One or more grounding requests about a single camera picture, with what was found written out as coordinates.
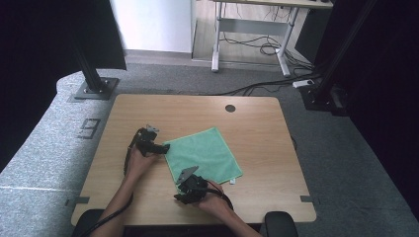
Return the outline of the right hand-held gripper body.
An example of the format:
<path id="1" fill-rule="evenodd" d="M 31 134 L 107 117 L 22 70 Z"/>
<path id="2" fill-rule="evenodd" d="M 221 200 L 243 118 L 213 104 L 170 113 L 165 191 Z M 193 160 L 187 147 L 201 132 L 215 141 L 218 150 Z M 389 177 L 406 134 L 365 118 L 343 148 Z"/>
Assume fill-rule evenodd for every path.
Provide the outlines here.
<path id="1" fill-rule="evenodd" d="M 192 197 L 191 203 L 204 198 L 208 189 L 208 181 L 194 174 L 198 169 L 198 166 L 193 166 L 182 170 L 176 182 L 179 190 L 177 195 L 190 195 Z"/>

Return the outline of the black metal stand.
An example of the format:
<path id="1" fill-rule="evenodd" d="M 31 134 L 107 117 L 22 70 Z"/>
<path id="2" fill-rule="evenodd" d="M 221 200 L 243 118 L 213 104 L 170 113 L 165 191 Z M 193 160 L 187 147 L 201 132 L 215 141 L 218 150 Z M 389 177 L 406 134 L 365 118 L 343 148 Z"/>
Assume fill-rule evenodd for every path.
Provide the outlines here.
<path id="1" fill-rule="evenodd" d="M 74 94 L 75 100 L 109 100 L 116 89 L 119 79 L 100 77 L 96 68 L 92 67 L 77 39 L 72 42 L 75 58 L 84 75 L 85 82 Z"/>
<path id="2" fill-rule="evenodd" d="M 338 67 L 343 63 L 353 40 L 377 0 L 331 0 L 332 10 L 316 10 L 317 19 L 323 18 L 324 26 L 321 41 L 314 58 L 314 73 L 321 82 L 318 86 L 300 89 L 304 106 L 310 111 L 338 112 L 332 89 L 338 81 Z"/>

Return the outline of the green microfibre cloth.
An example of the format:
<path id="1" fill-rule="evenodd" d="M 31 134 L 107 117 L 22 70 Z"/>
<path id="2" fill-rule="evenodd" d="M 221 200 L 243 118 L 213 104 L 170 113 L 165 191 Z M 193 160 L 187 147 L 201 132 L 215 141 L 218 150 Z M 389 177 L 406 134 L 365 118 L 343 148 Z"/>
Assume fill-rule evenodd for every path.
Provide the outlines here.
<path id="1" fill-rule="evenodd" d="M 196 166 L 198 170 L 195 175 L 218 184 L 243 175 L 217 127 L 165 141 L 164 145 L 167 144 L 170 148 L 165 154 L 165 159 L 175 184 L 184 169 Z"/>

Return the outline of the white desk frame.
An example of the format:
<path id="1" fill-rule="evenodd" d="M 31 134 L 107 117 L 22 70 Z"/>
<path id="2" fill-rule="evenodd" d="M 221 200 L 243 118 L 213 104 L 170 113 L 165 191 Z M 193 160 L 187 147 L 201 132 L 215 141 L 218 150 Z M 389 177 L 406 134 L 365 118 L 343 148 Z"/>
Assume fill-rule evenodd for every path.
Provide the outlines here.
<path id="1" fill-rule="evenodd" d="M 290 41 L 293 26 L 300 8 L 306 9 L 332 9 L 333 3 L 330 0 L 212 0 L 215 6 L 215 38 L 212 49 L 211 71 L 219 69 L 219 37 L 221 33 L 239 33 L 251 35 L 266 35 L 283 37 L 279 49 L 276 50 L 281 71 L 285 77 L 291 75 L 285 59 L 285 51 Z M 221 15 L 223 3 L 237 3 L 261 6 L 289 7 L 291 16 L 286 23 L 229 19 Z"/>

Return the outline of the person's left hand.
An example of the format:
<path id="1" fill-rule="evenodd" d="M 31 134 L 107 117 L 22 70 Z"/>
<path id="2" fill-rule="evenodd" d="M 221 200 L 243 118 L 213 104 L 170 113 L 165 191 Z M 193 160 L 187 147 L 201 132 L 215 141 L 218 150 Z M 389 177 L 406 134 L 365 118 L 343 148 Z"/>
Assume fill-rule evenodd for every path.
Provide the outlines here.
<path id="1" fill-rule="evenodd" d="M 154 153 L 147 153 L 143 156 L 136 147 L 133 147 L 129 153 L 126 178 L 131 181 L 138 181 L 159 158 L 160 156 Z"/>

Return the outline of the person's right hand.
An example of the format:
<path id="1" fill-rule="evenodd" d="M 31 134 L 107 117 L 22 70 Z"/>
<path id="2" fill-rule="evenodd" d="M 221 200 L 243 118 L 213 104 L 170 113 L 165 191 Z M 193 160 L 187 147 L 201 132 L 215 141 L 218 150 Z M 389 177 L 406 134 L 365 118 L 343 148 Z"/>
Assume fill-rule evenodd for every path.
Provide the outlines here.
<path id="1" fill-rule="evenodd" d="M 228 206 L 228 203 L 214 193 L 207 193 L 202 200 L 195 204 L 195 207 L 219 220 L 222 220 L 231 213 L 231 208 Z"/>

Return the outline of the white panel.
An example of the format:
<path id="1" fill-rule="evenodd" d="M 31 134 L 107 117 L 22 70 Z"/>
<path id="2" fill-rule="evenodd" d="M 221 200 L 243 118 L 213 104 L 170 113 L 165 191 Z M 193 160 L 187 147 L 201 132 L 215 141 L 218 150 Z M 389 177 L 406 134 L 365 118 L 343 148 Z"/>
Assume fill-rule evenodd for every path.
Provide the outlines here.
<path id="1" fill-rule="evenodd" d="M 124 49 L 192 53 L 196 0 L 111 0 Z"/>

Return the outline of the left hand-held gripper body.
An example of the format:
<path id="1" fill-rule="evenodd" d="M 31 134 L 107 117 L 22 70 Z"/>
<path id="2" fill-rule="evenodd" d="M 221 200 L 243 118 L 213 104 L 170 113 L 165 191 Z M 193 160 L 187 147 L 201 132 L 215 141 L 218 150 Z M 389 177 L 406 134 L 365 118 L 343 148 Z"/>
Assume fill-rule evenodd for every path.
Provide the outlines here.
<path id="1" fill-rule="evenodd" d="M 146 156 L 148 153 L 162 153 L 162 146 L 154 143 L 158 131 L 158 128 L 148 124 L 136 132 L 133 138 L 133 145 L 143 156 Z"/>

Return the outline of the black curtain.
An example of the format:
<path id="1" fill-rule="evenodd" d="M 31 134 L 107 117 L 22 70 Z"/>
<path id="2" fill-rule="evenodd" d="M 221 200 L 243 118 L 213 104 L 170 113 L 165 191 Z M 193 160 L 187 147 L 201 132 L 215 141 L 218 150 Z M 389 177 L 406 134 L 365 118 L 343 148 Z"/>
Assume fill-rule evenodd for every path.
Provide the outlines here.
<path id="1" fill-rule="evenodd" d="M 337 76 L 344 110 L 419 220 L 419 0 L 377 0 Z"/>
<path id="2" fill-rule="evenodd" d="M 0 172 L 48 109 L 59 79 L 124 69 L 111 0 L 0 0 Z"/>

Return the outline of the white power strip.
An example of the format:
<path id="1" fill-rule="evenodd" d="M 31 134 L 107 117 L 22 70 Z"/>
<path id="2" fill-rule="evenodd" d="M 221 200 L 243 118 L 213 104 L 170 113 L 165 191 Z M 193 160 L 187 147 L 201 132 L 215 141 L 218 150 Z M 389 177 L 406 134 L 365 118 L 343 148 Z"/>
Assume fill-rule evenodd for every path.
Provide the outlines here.
<path id="1" fill-rule="evenodd" d="M 300 87 L 305 87 L 305 86 L 312 86 L 314 85 L 314 81 L 311 79 L 307 79 L 307 80 L 300 80 L 300 81 L 295 81 L 293 82 L 293 87 L 294 88 L 300 88 Z"/>

